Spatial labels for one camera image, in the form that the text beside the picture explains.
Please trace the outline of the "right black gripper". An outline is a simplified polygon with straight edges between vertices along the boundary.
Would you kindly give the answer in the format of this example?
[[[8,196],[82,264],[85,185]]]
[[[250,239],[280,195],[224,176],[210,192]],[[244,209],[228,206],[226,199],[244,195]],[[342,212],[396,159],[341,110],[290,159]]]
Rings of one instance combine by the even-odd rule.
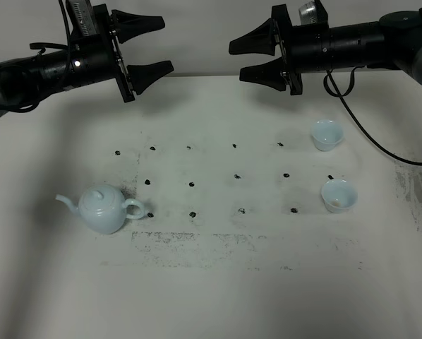
[[[285,81],[292,95],[303,92],[301,74],[328,69],[324,54],[330,50],[328,23],[292,25],[285,4],[272,7],[271,18],[248,34],[229,43],[230,55],[275,55],[278,39],[282,57],[265,64],[240,70],[239,80],[285,91]]]

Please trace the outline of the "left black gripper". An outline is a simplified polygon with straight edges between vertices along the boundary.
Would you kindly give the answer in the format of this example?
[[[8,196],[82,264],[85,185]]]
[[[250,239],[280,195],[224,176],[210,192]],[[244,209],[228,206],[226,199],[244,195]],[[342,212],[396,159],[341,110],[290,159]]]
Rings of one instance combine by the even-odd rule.
[[[119,43],[125,43],[134,37],[165,28],[161,16],[142,16],[112,10],[109,15],[104,4],[93,6],[97,34],[81,37],[74,27],[70,35],[71,72],[68,84],[79,88],[114,79],[124,102],[135,99],[133,91],[141,95],[154,82],[174,71],[170,61],[161,61],[149,65],[128,65],[124,69]]]

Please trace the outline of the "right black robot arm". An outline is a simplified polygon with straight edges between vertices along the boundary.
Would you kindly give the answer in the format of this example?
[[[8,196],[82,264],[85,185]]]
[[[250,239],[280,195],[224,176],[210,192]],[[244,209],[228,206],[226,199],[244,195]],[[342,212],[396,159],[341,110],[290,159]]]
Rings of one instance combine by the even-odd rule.
[[[293,25],[287,6],[272,7],[261,26],[229,44],[231,55],[266,54],[280,58],[240,70],[239,79],[301,95],[304,73],[355,67],[402,70],[422,85],[422,8],[381,19],[331,28],[321,1],[299,9]]]

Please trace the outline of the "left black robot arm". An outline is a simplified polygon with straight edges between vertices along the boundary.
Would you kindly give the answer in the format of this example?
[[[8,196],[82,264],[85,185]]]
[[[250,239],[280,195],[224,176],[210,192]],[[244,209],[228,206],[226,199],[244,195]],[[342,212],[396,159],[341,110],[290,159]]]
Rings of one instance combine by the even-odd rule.
[[[173,64],[125,65],[121,44],[161,30],[161,16],[108,10],[89,1],[60,1],[66,43],[34,42],[37,54],[0,63],[0,118],[28,113],[48,97],[114,79],[124,102],[134,101],[154,82],[170,74]]]

